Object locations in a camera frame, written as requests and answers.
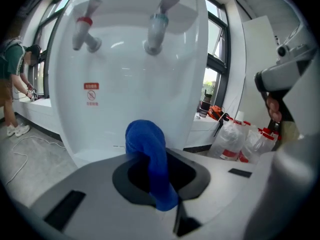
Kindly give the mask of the orange bag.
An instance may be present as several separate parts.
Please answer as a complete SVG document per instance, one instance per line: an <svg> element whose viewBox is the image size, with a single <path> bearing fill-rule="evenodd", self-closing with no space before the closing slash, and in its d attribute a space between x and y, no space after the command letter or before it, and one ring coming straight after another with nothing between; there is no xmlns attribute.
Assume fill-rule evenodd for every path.
<svg viewBox="0 0 320 240"><path fill-rule="evenodd" d="M230 119L229 115L227 113L224 114L222 109L217 105L210 106L207 115L216 121L229 121Z"/></svg>

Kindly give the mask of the black framed window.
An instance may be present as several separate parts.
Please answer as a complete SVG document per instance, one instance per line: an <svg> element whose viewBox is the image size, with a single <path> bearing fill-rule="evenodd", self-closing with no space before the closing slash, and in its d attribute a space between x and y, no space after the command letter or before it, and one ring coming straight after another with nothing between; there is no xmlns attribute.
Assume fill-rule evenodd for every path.
<svg viewBox="0 0 320 240"><path fill-rule="evenodd" d="M230 30L225 7L205 0L208 13L207 63L202 93L212 94L211 104L222 106L230 68Z"/></svg>
<svg viewBox="0 0 320 240"><path fill-rule="evenodd" d="M54 27L68 2L69 0L53 0L43 14L36 31L33 43L40 47L40 59L32 69L32 84L40 98L50 97L49 70L46 69L47 51Z"/></svg>

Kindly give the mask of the person's right hand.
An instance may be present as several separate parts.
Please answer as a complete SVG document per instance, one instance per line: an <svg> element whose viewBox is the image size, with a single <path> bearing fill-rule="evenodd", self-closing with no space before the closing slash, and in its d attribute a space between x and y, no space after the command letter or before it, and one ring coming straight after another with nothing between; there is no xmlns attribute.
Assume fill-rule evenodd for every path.
<svg viewBox="0 0 320 240"><path fill-rule="evenodd" d="M266 99L266 106L270 118L276 123L279 123L282 120L279 102L269 94Z"/></svg>

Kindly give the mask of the white water dispenser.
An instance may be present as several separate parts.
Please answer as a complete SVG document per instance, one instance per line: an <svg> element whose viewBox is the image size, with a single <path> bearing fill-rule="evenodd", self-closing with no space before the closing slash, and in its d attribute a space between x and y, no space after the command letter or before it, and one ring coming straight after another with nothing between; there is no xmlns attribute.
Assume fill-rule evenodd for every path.
<svg viewBox="0 0 320 240"><path fill-rule="evenodd" d="M149 120L183 149L207 63L205 0L70 0L49 48L58 133L77 167L125 153Z"/></svg>

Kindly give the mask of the black tumbler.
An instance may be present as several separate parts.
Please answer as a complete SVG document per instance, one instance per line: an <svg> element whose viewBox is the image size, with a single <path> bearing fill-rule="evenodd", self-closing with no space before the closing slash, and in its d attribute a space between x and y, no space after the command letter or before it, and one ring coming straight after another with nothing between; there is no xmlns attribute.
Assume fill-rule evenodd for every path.
<svg viewBox="0 0 320 240"><path fill-rule="evenodd" d="M205 118L208 114L208 111L211 106L212 94L207 93L207 90L204 91L204 98L200 102L200 106L198 109L199 116Z"/></svg>

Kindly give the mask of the person's white shirt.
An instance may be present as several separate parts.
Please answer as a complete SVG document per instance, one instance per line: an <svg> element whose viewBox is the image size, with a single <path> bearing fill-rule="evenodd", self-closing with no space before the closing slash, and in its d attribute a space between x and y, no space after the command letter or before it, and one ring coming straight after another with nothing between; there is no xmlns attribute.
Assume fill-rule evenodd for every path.
<svg viewBox="0 0 320 240"><path fill-rule="evenodd" d="M320 134L320 47L310 28L302 23L287 39L290 48L307 45L314 50L302 76L284 96L284 103L303 137Z"/></svg>

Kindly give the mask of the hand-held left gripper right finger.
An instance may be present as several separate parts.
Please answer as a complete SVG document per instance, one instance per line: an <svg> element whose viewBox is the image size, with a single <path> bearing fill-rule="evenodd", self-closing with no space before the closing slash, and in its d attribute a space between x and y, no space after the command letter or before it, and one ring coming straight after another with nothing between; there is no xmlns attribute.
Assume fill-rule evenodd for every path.
<svg viewBox="0 0 320 240"><path fill-rule="evenodd" d="M202 224L186 237L244 237L266 186L266 157L245 164L174 148L170 152L206 167L211 176L197 199L183 203L187 216Z"/></svg>

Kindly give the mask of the blue cloth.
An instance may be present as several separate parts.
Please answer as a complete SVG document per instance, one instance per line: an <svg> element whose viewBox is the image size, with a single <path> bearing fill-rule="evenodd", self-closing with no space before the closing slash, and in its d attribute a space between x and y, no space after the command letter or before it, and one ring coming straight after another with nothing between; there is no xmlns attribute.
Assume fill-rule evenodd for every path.
<svg viewBox="0 0 320 240"><path fill-rule="evenodd" d="M167 212L176 207L179 196L170 183L163 131L150 120L132 121L125 131L125 152L149 158L149 193L155 199L156 209Z"/></svg>

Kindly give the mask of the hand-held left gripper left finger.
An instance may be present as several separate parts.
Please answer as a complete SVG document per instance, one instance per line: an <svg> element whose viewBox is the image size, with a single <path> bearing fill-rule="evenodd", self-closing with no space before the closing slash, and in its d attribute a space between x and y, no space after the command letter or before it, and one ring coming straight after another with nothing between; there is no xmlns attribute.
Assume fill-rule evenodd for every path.
<svg viewBox="0 0 320 240"><path fill-rule="evenodd" d="M31 210L45 219L72 191L84 198L62 232L76 240L173 240L176 211L156 210L155 199L132 184L127 155L78 168L44 192Z"/></svg>

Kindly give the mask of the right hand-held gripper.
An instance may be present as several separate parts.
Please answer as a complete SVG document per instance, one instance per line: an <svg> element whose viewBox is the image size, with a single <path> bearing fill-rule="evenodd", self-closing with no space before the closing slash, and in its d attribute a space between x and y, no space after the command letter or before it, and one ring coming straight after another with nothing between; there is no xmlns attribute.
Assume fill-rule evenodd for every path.
<svg viewBox="0 0 320 240"><path fill-rule="evenodd" d="M282 119L280 122L274 121L274 123L295 123L287 105L285 105L284 97L302 76L315 51L309 49L305 44L292 49L281 45L277 48L277 53L279 59L276 65L257 72L254 76L254 82L266 107L268 95L271 95L279 103Z"/></svg>

